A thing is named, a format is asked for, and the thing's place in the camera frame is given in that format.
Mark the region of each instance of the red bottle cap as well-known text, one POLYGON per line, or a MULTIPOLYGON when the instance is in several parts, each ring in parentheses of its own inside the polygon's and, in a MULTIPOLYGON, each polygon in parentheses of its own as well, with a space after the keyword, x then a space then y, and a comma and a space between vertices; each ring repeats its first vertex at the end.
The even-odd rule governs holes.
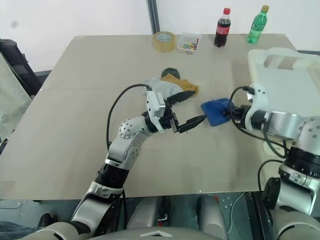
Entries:
POLYGON ((231 9, 226 7, 225 9, 223 9, 223 14, 225 15, 229 15, 230 14, 231 9))

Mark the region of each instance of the tape roll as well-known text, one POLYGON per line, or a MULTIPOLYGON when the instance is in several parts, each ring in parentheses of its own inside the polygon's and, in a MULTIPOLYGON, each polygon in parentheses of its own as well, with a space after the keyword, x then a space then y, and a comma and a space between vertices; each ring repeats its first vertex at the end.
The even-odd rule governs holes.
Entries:
POLYGON ((158 52, 171 52, 176 47, 175 35, 169 31, 157 32, 153 35, 152 45, 158 52))

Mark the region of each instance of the jeans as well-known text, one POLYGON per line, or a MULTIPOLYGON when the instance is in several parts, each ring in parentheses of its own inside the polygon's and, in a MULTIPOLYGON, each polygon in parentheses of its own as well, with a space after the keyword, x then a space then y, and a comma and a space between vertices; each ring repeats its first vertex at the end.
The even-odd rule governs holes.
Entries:
POLYGON ((32 234, 42 227, 21 226, 9 221, 0 221, 0 240, 14 240, 32 234))

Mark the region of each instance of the blue cloth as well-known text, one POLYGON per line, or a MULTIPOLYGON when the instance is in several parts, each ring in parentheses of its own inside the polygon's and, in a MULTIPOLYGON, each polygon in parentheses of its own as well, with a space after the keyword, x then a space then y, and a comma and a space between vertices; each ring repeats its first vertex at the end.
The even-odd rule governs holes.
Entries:
POLYGON ((212 127, 224 124, 230 120, 229 117, 223 115, 223 111, 228 110, 228 108, 228 98, 220 98, 216 100, 207 101, 201 104, 201 109, 207 116, 209 123, 212 127))
POLYGON ((27 227, 10 221, 0 221, 0 240, 14 240, 32 234, 42 227, 27 227))

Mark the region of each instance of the yellow bottle cap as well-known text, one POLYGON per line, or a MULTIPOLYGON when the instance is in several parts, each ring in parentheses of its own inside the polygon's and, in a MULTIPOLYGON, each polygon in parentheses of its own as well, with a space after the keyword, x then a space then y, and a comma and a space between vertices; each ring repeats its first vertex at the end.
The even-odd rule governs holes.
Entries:
POLYGON ((261 8, 261 12, 267 13, 268 10, 269 10, 269 6, 268 5, 263 5, 262 8, 261 8))

